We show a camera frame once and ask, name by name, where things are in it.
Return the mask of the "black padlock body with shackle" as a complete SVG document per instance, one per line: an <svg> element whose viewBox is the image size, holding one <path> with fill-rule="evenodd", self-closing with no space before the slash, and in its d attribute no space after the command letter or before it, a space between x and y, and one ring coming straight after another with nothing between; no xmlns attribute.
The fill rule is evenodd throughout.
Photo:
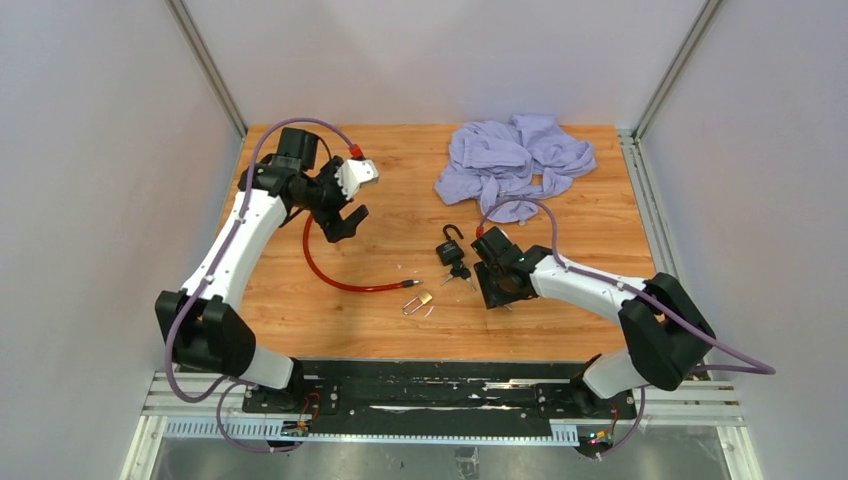
<svg viewBox="0 0 848 480"><path fill-rule="evenodd" d="M460 262L464 258L464 251L451 233L455 233L459 239L464 239L465 236L461 230L453 224L445 224L442 227L442 233L445 237L445 241L435 248L435 253L441 264L443 266L448 266L453 265L456 262Z"/></svg>

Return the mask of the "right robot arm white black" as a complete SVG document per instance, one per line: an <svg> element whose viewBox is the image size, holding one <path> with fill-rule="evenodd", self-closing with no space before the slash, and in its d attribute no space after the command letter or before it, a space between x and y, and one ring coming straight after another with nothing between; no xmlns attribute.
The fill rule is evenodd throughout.
<svg viewBox="0 0 848 480"><path fill-rule="evenodd" d="M625 345L588 360L571 400L594 417L615 395L642 386L674 391L712 349L715 333L676 277L613 275L535 245L522 250L498 227L471 244L487 308L535 298L563 301L617 325Z"/></svg>

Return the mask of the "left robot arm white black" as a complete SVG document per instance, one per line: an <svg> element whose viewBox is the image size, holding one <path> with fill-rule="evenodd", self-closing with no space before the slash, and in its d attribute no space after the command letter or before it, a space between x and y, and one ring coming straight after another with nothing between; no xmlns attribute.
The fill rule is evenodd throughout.
<svg viewBox="0 0 848 480"><path fill-rule="evenodd" d="M317 168L318 135L293 121L270 131L279 136L276 150L252 154L222 231L182 286L159 294L155 314L168 368L188 367L268 388L271 404L293 413L306 400L302 365L261 346L241 318L247 283L273 234L297 212L310 212L330 243L353 237L368 209L341 212L380 174L353 142L347 144L349 157L333 156Z"/></svg>

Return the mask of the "small brass padlock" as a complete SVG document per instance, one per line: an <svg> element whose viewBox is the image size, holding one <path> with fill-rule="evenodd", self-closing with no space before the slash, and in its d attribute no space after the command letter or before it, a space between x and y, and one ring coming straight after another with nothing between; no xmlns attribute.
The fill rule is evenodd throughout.
<svg viewBox="0 0 848 480"><path fill-rule="evenodd" d="M422 290L403 305L402 313L404 315L411 315L420 310L422 307L428 305L432 300L432 294L427 290Z"/></svg>

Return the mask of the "red cable lock black body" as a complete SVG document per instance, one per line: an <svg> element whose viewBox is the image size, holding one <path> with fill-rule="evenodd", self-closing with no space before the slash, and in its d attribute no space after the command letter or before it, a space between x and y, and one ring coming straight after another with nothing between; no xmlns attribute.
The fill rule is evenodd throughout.
<svg viewBox="0 0 848 480"><path fill-rule="evenodd" d="M406 289L411 288L416 285L420 285L422 280L420 279L405 279L398 282L387 283L387 284L378 284L378 285L352 285L349 283L344 283L338 280L335 280L328 276L315 262L311 248L310 248L310 235L312 225L314 224L313 216L309 215L305 221L304 229L301 238L301 246L304 259L306 260L307 265L310 270L325 284L336 288L338 290L352 292L352 293L379 293L386 292L392 290Z"/></svg>

